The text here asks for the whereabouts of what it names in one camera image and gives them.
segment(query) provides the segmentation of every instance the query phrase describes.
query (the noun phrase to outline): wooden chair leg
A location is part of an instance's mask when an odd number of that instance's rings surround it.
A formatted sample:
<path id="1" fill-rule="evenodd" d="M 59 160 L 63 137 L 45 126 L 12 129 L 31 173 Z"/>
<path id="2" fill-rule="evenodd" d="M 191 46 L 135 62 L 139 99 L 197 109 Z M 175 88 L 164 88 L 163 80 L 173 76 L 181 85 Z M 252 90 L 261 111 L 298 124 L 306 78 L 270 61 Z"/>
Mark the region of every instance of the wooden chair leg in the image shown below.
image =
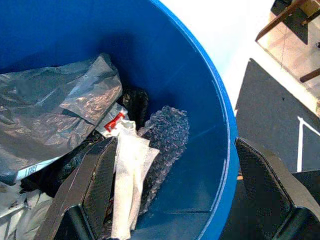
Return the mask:
<path id="1" fill-rule="evenodd" d="M 286 19 L 286 17 L 292 14 L 298 7 L 305 3 L 306 0 L 296 0 L 290 6 L 288 6 L 283 12 L 281 12 L 275 19 L 267 24 L 258 34 L 255 41 L 257 42 L 260 38 L 266 35 L 276 25 Z"/>
<path id="2" fill-rule="evenodd" d="M 320 68 L 300 77 L 300 82 L 305 83 L 306 81 L 309 81 L 319 75 L 320 75 Z"/>
<path id="3" fill-rule="evenodd" d="M 316 11 L 314 14 L 312 14 L 311 16 L 308 16 L 306 18 L 306 20 L 304 20 L 301 25 L 304 26 L 308 23 L 310 23 L 312 20 L 314 20 L 316 17 L 320 16 L 320 9 L 318 11 Z"/>

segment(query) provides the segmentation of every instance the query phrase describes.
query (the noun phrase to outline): gray plastic bag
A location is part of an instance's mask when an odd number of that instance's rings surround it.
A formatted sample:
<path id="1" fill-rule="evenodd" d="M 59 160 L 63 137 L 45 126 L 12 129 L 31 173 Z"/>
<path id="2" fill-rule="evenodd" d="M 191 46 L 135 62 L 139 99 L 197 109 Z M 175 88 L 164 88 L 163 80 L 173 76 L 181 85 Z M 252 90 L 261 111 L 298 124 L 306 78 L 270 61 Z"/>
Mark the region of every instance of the gray plastic bag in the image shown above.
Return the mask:
<path id="1" fill-rule="evenodd" d="M 121 94 L 107 54 L 0 74 L 0 181 L 11 185 L 75 149 Z"/>

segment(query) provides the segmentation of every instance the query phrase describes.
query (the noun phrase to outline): trash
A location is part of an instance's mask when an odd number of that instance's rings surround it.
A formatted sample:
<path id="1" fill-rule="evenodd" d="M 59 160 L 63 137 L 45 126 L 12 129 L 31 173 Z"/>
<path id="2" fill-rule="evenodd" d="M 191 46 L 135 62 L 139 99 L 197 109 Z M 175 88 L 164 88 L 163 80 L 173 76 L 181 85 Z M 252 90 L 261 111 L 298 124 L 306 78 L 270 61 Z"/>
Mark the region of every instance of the trash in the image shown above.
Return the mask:
<path id="1" fill-rule="evenodd" d="M 144 126 L 149 105 L 149 97 L 145 90 L 140 88 L 123 90 L 118 103 L 127 109 L 129 119 L 135 121 L 137 130 Z"/>
<path id="2" fill-rule="evenodd" d="M 150 140 L 151 148 L 160 150 L 144 180 L 139 213 L 143 214 L 148 211 L 173 163 L 186 150 L 189 136 L 187 112 L 164 106 L 151 115 L 138 135 Z"/>
<path id="3" fill-rule="evenodd" d="M 111 237 L 127 240 L 136 228 L 144 178 L 159 150 L 137 135 L 134 121 L 120 120 L 110 135 L 118 138 Z"/>
<path id="4" fill-rule="evenodd" d="M 13 186 L 0 182 L 0 187 L 0 239 L 32 240 L 45 219 L 52 198 L 40 190 L 20 193 L 19 181 Z"/>
<path id="5" fill-rule="evenodd" d="M 104 137 L 108 136 L 110 133 L 110 129 L 107 130 L 108 127 L 106 127 L 108 124 L 112 123 L 113 120 L 119 115 L 122 114 L 122 117 L 126 120 L 129 120 L 128 118 L 128 111 L 118 103 L 115 103 L 112 105 L 110 111 L 105 115 L 103 120 L 99 123 L 98 126 L 96 126 L 96 130 L 102 134 Z"/>
<path id="6" fill-rule="evenodd" d="M 97 239 L 110 198 L 116 150 L 115 137 L 92 145 L 59 188 L 34 240 Z"/>
<path id="7" fill-rule="evenodd" d="M 33 183 L 39 185 L 43 192 L 54 197 L 67 177 L 80 165 L 85 154 L 98 142 L 105 138 L 96 130 L 92 133 L 72 152 L 64 155 L 61 159 L 52 163 L 41 172 L 28 177 Z"/>
<path id="8" fill-rule="evenodd" d="M 20 182 L 9 186 L 0 182 L 0 239 L 6 240 L 12 234 L 24 208 L 27 195 L 20 193 Z"/>
<path id="9" fill-rule="evenodd" d="M 40 191 L 38 191 L 38 194 L 36 190 L 34 192 L 37 202 L 34 205 L 29 205 L 21 216 L 16 226 L 15 240 L 33 240 L 52 204 L 52 197 Z"/>
<path id="10" fill-rule="evenodd" d="M 9 185 L 74 150 L 122 94 L 106 54 L 0 74 L 0 83 L 0 181 Z"/>

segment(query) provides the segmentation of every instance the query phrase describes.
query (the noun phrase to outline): floor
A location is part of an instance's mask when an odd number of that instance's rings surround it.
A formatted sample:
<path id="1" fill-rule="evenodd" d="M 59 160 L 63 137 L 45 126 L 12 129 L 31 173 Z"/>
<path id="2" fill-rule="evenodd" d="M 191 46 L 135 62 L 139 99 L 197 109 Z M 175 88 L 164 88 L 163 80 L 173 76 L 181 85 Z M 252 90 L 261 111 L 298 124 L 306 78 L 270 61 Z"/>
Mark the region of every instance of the floor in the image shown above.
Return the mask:
<path id="1" fill-rule="evenodd" d="M 269 20 L 276 16 L 270 12 Z M 279 68 L 291 74 L 295 80 L 320 67 L 320 17 L 308 25 L 308 45 L 304 44 L 285 24 L 279 23 L 262 37 L 258 44 L 274 58 Z M 303 86 L 316 98 L 320 98 L 320 76 Z"/>
<path id="2" fill-rule="evenodd" d="M 236 114 L 238 135 L 276 154 L 291 173 L 320 169 L 320 119 L 250 59 Z"/>
<path id="3" fill-rule="evenodd" d="M 263 49 L 261 45 L 254 43 L 251 46 L 250 56 L 312 113 L 320 116 L 317 112 L 319 97 L 284 69 L 273 55 Z"/>
<path id="4" fill-rule="evenodd" d="M 251 207 L 243 179 L 236 181 L 235 196 L 229 218 L 219 240 L 265 240 L 256 220 L 256 212 Z"/>

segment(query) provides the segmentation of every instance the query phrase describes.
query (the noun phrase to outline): crumpled plastic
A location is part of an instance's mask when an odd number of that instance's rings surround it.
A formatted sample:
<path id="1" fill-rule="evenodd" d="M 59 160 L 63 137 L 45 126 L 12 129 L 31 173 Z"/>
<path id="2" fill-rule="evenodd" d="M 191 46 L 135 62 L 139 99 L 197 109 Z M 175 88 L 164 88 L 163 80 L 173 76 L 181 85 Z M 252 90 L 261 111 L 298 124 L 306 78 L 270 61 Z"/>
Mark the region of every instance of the crumpled plastic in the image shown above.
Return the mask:
<path id="1" fill-rule="evenodd" d="M 85 154 L 95 143 L 104 139 L 99 132 L 93 130 L 77 148 L 43 169 L 40 174 L 32 175 L 28 179 L 37 184 L 49 196 L 55 196 L 61 184 L 80 165 Z"/>
<path id="2" fill-rule="evenodd" d="M 123 113 L 124 119 L 129 120 L 128 111 L 123 106 L 119 105 L 118 103 L 114 103 L 102 121 L 96 126 L 95 130 L 97 130 L 100 134 L 104 137 L 110 135 L 109 131 L 105 128 L 105 126 L 110 123 L 112 120 L 116 118 L 119 113 Z"/>
<path id="3" fill-rule="evenodd" d="M 151 115 L 144 127 L 139 129 L 138 135 L 150 140 L 151 148 L 160 150 L 144 179 L 139 212 L 143 214 L 148 211 L 174 162 L 186 150 L 189 137 L 187 112 L 164 106 Z"/>
<path id="4" fill-rule="evenodd" d="M 12 185 L 71 152 L 121 94 L 106 54 L 0 74 L 0 181 Z"/>
<path id="5" fill-rule="evenodd" d="M 122 119 L 110 135 L 118 138 L 111 237 L 127 240 L 136 228 L 143 182 L 159 150 L 137 135 L 134 121 Z"/>
<path id="6" fill-rule="evenodd" d="M 21 183 L 0 182 L 0 239 L 32 240 L 52 203 L 40 190 L 21 192 Z"/>

